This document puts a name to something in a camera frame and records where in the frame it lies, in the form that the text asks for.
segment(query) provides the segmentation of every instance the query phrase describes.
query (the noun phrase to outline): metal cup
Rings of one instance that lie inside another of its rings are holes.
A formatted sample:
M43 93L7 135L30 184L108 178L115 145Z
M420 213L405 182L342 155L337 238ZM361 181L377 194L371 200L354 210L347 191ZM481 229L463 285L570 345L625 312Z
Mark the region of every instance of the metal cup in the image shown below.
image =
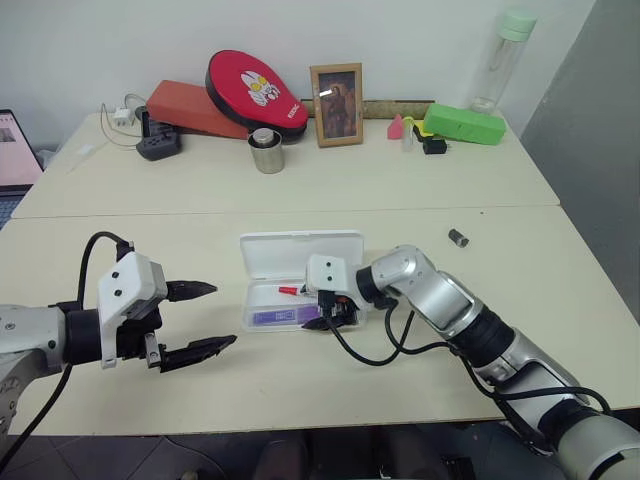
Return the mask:
M262 173L278 173L284 168L282 135L270 128L259 128L249 136L256 168Z

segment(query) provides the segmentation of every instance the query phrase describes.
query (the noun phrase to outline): yellow object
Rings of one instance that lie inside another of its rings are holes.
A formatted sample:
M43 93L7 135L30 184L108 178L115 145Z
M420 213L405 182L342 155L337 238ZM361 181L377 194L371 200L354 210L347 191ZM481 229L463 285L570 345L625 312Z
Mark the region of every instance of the yellow object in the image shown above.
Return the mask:
M422 138L425 137L433 137L433 133L431 132L425 132L423 127L424 127L424 120L415 120L413 117L404 117L402 119L402 121L404 122L405 120L411 120L413 122L413 124L418 127L418 130L420 130L420 136Z

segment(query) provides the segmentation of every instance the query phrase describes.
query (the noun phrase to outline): white charger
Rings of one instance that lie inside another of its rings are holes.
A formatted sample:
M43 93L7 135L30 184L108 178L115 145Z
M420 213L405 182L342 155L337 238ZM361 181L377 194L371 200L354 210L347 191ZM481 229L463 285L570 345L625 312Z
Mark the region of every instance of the white charger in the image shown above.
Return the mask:
M113 122L117 127L125 127L133 125L133 110L130 108L116 108L113 113Z

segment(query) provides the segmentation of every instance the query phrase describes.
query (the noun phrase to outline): red pillow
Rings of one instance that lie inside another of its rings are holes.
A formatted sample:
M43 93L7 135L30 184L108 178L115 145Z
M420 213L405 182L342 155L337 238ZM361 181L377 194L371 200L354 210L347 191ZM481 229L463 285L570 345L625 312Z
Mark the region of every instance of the red pillow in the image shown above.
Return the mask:
M304 105L269 66L244 52L222 50L211 57L205 85L216 107L249 130L271 128L290 141L307 128Z

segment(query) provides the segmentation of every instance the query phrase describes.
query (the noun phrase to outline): wooden picture frame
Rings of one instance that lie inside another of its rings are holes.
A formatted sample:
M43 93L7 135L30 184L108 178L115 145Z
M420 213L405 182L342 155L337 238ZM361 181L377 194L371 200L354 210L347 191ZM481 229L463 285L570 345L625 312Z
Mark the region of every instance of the wooden picture frame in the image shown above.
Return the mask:
M362 143L362 64L315 65L310 71L318 146Z

